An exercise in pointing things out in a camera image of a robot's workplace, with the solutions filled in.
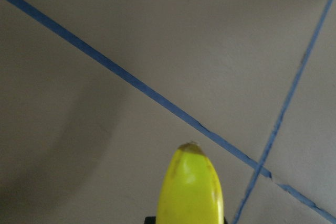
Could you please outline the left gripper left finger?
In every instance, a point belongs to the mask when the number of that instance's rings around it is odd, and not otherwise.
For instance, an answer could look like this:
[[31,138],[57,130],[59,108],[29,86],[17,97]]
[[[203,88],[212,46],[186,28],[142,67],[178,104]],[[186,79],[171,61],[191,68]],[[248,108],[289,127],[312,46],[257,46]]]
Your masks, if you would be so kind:
[[156,216],[147,216],[144,218],[144,224],[156,224]]

